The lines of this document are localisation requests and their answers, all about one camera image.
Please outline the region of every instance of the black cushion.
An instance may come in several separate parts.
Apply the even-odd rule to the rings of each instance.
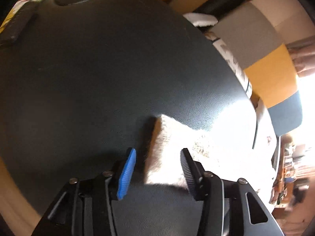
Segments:
[[[253,145],[255,111],[234,73],[161,1],[44,0],[0,57],[0,155],[40,214],[70,177],[92,178],[135,147],[138,176],[115,204],[121,230],[191,235],[202,203],[141,182],[155,117]]]

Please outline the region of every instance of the yellow fabric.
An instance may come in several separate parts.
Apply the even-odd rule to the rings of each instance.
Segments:
[[[297,91],[297,73],[284,44],[245,70],[253,91],[270,108]]]

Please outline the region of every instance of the white towel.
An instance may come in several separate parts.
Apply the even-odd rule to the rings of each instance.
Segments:
[[[192,158],[205,170],[221,179],[237,181],[245,178],[271,212],[269,204],[275,170],[270,153],[258,149],[234,151],[215,146],[211,132],[193,130],[173,118],[161,115],[155,124],[148,158],[145,163],[146,184],[167,184],[187,188],[180,152],[188,148]]]

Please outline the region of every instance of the screw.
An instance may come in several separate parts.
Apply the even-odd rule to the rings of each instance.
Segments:
[[[103,174],[104,177],[110,177],[110,176],[112,176],[114,173],[113,173],[112,171],[110,171],[110,170],[106,170],[106,171],[104,171],[102,174]]]
[[[244,178],[239,178],[238,180],[237,180],[237,182],[239,182],[240,184],[247,184],[248,182],[246,181],[246,179],[244,179]]]
[[[69,184],[76,184],[78,182],[78,179],[76,177],[70,178]]]
[[[204,176],[205,177],[213,177],[213,174],[210,171],[205,171]]]

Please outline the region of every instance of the bolt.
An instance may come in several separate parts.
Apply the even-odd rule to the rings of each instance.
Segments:
[[[104,177],[110,177],[110,176],[112,176],[114,173],[113,173],[112,171],[110,171],[110,170],[106,170],[106,171],[104,171],[102,174],[103,174]]]
[[[213,174],[210,171],[205,171],[204,176],[205,177],[213,177]]]
[[[238,180],[237,180],[237,182],[239,182],[240,184],[247,184],[248,182],[246,181],[246,179],[244,179],[244,178],[239,178]]]
[[[78,179],[76,177],[70,178],[69,184],[76,184],[78,182]]]

